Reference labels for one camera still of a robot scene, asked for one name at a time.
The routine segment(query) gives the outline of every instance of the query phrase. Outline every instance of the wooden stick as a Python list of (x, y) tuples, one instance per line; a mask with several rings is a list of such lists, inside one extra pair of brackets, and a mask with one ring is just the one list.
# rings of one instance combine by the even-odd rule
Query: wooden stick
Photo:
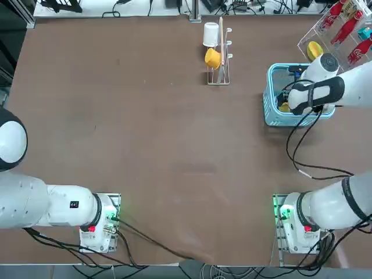
[(221, 65), (225, 65), (225, 47), (224, 47), (224, 41), (223, 41), (223, 19), (220, 16), (219, 21), (219, 27), (220, 27), (220, 42), (221, 42)]

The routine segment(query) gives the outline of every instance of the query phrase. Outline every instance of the yellow object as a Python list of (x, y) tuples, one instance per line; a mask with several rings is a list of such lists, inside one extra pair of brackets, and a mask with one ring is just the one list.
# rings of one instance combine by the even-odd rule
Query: yellow object
[(280, 110), (281, 112), (291, 112), (287, 102), (282, 103), (278, 110)]
[(314, 61), (319, 55), (323, 54), (323, 48), (317, 42), (311, 41), (306, 48), (307, 55), (311, 61)]
[(209, 48), (205, 54), (204, 61), (208, 67), (218, 69), (221, 64), (221, 54), (213, 48)]

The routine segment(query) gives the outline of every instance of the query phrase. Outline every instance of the clear plastic organizer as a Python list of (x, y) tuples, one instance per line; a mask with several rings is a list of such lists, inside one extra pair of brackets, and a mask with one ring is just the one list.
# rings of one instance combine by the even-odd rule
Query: clear plastic organizer
[[(281, 112), (277, 107), (277, 96), (289, 83), (293, 82), (288, 68), (290, 66), (308, 66), (308, 63), (276, 63), (267, 71), (267, 85), (263, 92), (263, 111), (265, 122), (269, 126), (296, 126), (303, 115), (294, 115), (290, 112)], [(320, 116), (320, 119), (330, 118), (335, 109)], [(307, 126), (315, 121), (316, 114), (310, 114), (300, 126)]]
[(309, 59), (309, 57), (307, 56), (307, 45), (310, 41), (317, 42), (322, 47), (324, 53), (331, 53), (337, 58), (337, 61), (340, 65), (339, 74), (370, 61), (372, 57), (372, 51), (369, 50), (354, 65), (351, 66), (348, 63), (348, 55), (360, 42), (362, 42), (362, 40), (358, 36), (358, 31), (361, 30), (363, 27), (372, 27), (371, 11), (367, 8), (365, 3), (363, 3), (361, 0), (348, 0), (344, 4), (344, 7), (348, 6), (348, 3), (350, 3), (350, 5), (353, 4), (356, 8), (362, 10), (363, 18), (359, 20), (354, 30), (347, 36), (347, 38), (341, 45), (335, 47), (331, 44), (331, 40), (335, 37), (344, 23), (348, 20), (348, 17), (345, 17), (345, 15), (343, 15), (342, 13), (335, 19), (334, 23), (327, 31), (321, 32), (319, 26), (323, 22), (324, 18), (327, 17), (327, 13), (325, 13), (321, 17), (321, 19), (318, 20), (317, 23), (309, 30), (309, 32), (307, 32), (307, 34), (299, 41), (297, 45), (302, 54), (307, 59)]

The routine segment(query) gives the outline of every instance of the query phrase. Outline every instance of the gray floor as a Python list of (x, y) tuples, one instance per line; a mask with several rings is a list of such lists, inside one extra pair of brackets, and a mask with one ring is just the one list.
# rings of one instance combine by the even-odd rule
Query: gray floor
[[(188, 273), (192, 279), (199, 278), (199, 271), (202, 266), (201, 263), (195, 261), (186, 261), (181, 264), (183, 269)], [(78, 267), (87, 275), (91, 275), (98, 270), (80, 266)], [(246, 270), (245, 268), (232, 268), (233, 272), (239, 273)], [(134, 272), (132, 268), (129, 267), (116, 267), (115, 277), (110, 270), (106, 270), (100, 275), (94, 277), (96, 279), (121, 279), (130, 273)], [(210, 279), (209, 270), (205, 270), (205, 279)], [(264, 276), (274, 276), (284, 272), (283, 269), (277, 268), (267, 268), (262, 274)], [(58, 265), (58, 266), (0, 266), (1, 279), (24, 279), (24, 278), (37, 278), (37, 279), (83, 279), (85, 278), (81, 274), (75, 271), (71, 266)], [(250, 276), (245, 277), (247, 279), (253, 279), (255, 273)], [(233, 279), (232, 277), (226, 275), (226, 279)], [(293, 279), (293, 278), (305, 278), (302, 275), (294, 272), (290, 275), (282, 276), (283, 279)], [(188, 279), (178, 267), (169, 266), (152, 266), (146, 270), (140, 271), (138, 274), (132, 276), (133, 279), (140, 278), (175, 278), (175, 279)], [(315, 277), (316, 279), (329, 279), (329, 278), (352, 278), (352, 279), (367, 279), (372, 278), (372, 270), (341, 270), (341, 269), (323, 269)]]

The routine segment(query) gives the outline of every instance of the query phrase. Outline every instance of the yellow cup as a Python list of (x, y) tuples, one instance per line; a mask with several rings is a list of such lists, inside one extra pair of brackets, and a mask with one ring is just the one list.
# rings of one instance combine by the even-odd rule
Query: yellow cup
[(221, 53), (215, 51), (213, 48), (209, 48), (205, 54), (204, 61), (208, 67), (218, 69), (221, 64)]

